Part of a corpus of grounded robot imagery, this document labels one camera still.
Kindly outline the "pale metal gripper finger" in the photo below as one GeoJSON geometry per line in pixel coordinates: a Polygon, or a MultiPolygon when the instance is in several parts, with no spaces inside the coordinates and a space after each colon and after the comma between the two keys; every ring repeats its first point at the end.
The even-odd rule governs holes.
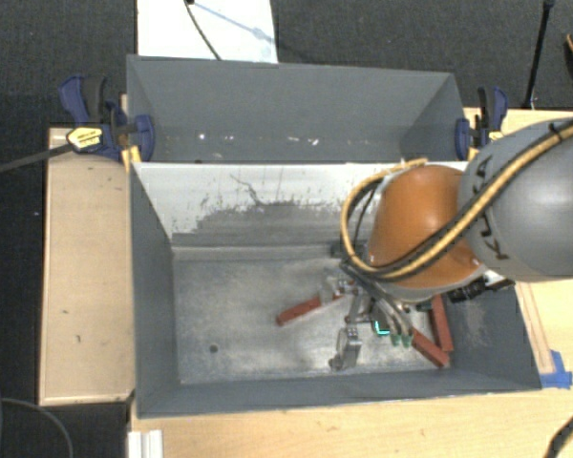
{"type": "Polygon", "coordinates": [[[356,326],[345,326],[338,332],[334,356],[329,360],[333,371],[344,371],[357,365],[362,341],[356,326]]]}
{"type": "Polygon", "coordinates": [[[339,277],[326,277],[318,289],[321,304],[329,304],[351,295],[356,290],[354,281],[339,277]]]}

